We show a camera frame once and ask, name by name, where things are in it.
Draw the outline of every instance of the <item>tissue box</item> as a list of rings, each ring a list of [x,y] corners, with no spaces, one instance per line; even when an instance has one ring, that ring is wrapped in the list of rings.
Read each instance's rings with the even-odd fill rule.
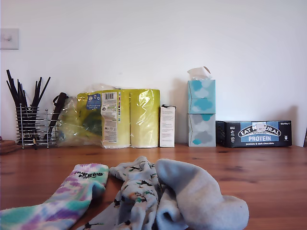
[[[215,114],[189,114],[189,146],[215,147]]]
[[[215,114],[215,80],[188,81],[189,114]]]
[[[216,121],[216,143],[229,148],[291,146],[291,121]]]

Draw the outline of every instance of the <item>plastic packaging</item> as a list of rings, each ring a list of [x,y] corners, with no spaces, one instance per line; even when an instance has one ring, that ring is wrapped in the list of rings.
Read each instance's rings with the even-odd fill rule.
[[[77,109],[78,99],[66,100],[58,121],[59,146],[101,145],[101,136],[92,134],[82,124]]]
[[[159,90],[131,90],[131,146],[154,148],[159,144]]]
[[[90,144],[106,149],[157,147],[160,91],[103,90],[107,87],[91,86],[88,88],[91,92],[66,101],[59,117],[59,145]]]
[[[104,90],[101,98],[103,146],[107,149],[129,147],[130,90]]]

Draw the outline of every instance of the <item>wooden board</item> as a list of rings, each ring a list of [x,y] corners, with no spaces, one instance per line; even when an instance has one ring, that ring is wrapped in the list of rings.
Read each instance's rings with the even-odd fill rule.
[[[224,195],[244,199],[249,207],[247,230],[307,229],[307,149],[285,148],[175,148],[102,149],[99,147],[32,148],[1,156],[0,208],[45,202],[76,164],[101,163],[109,167],[146,156],[185,161],[206,169]],[[115,198],[122,181],[110,176],[106,192],[93,200],[72,227],[88,222]]]

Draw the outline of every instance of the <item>grey sock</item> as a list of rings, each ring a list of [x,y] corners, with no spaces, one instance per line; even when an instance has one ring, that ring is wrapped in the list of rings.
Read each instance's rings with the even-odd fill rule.
[[[159,230],[184,230],[186,225],[176,201],[175,192],[166,188],[157,210],[156,222]]]
[[[196,230],[242,230],[249,212],[244,200],[221,195],[217,181],[204,169],[179,161],[156,163],[161,183],[176,193],[178,208],[189,227]]]

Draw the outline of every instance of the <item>blue patterned tissue box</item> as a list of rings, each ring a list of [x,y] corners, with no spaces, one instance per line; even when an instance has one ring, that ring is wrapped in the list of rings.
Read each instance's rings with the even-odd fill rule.
[[[215,114],[215,80],[188,81],[189,114]]]
[[[215,147],[215,114],[189,114],[189,146]]]

